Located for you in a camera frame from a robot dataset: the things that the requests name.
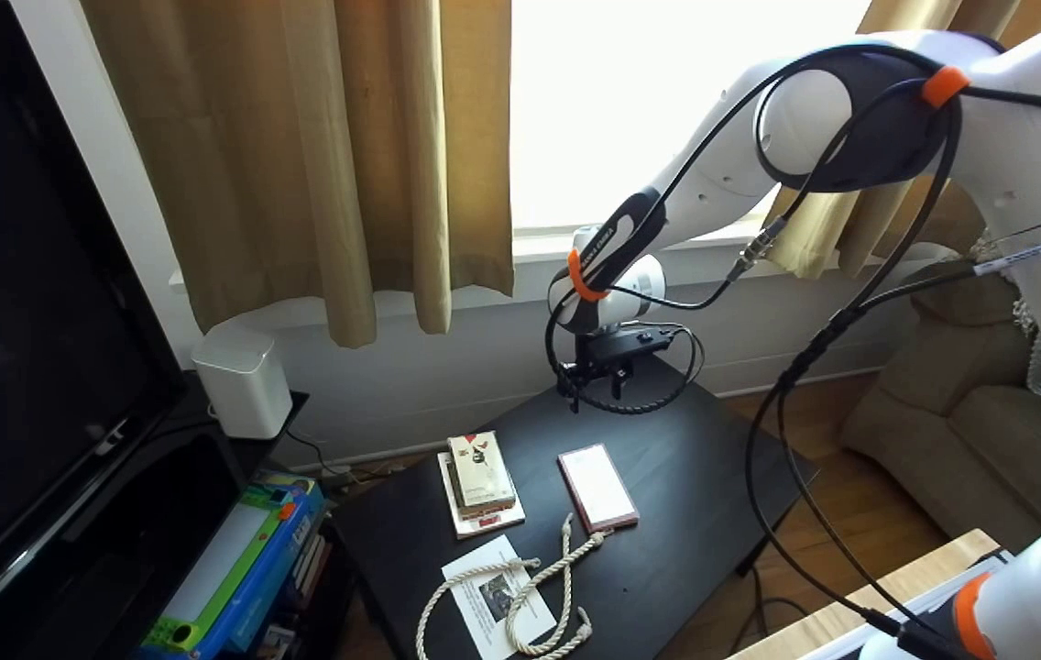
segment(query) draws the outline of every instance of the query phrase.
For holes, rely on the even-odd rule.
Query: tv screen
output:
[[[159,420],[171,351],[0,4],[0,563],[110,433]]]

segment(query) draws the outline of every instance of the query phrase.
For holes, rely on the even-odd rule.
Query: tv stand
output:
[[[167,420],[199,416],[199,378],[183,378]],[[273,444],[233,453],[213,423],[132,449],[0,597],[0,657],[132,657],[266,453]]]

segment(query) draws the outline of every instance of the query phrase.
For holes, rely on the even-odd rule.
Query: couch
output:
[[[913,294],[916,332],[838,440],[880,462],[946,533],[1008,550],[1041,536],[1041,339],[1000,275]]]

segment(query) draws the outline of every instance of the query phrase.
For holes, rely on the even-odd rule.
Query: television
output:
[[[0,597],[171,409],[180,368],[0,0]]]

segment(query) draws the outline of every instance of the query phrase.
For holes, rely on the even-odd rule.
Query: white wall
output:
[[[81,156],[98,179],[149,304],[175,357],[187,363],[203,334],[189,321],[175,255],[165,240],[139,152],[86,29],[86,10],[76,0],[23,0],[15,8]],[[710,282],[721,272],[718,263],[725,263],[725,251],[686,251],[671,257],[667,272],[671,280]],[[535,291],[552,269],[556,263],[521,269],[521,302],[461,294],[453,332],[445,339],[425,339],[413,321],[402,316],[406,304],[401,296],[380,296],[380,339],[375,350],[354,351],[331,345],[314,302],[274,304],[243,324],[266,328],[280,339],[288,387],[313,398],[293,423],[299,438],[319,440],[331,460],[391,455],[484,425],[551,387]],[[795,282],[759,275],[738,288],[718,307],[682,321],[709,345],[700,383],[714,392],[771,387],[854,288],[858,282],[846,280]],[[877,313],[877,321],[846,334],[815,376],[868,371],[905,332],[905,307]],[[284,460],[299,462],[307,455],[288,444]]]

